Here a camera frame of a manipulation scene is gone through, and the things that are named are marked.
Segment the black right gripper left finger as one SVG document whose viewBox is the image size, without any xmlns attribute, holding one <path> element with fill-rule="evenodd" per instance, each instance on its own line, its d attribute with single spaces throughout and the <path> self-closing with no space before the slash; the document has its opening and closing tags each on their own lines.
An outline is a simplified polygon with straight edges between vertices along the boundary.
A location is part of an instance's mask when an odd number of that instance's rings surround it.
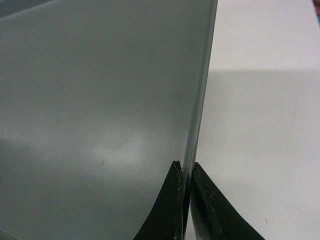
<svg viewBox="0 0 320 240">
<path fill-rule="evenodd" d="M 135 240 L 183 238 L 184 184 L 181 163 L 173 161 L 155 203 Z"/>
</svg>

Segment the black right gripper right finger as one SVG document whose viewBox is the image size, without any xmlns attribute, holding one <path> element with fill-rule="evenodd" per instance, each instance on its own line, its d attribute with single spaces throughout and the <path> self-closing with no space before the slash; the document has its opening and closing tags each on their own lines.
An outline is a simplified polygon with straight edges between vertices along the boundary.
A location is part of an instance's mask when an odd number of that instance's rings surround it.
<svg viewBox="0 0 320 240">
<path fill-rule="evenodd" d="M 262 240 L 199 163 L 194 164 L 190 210 L 197 240 Z"/>
</svg>

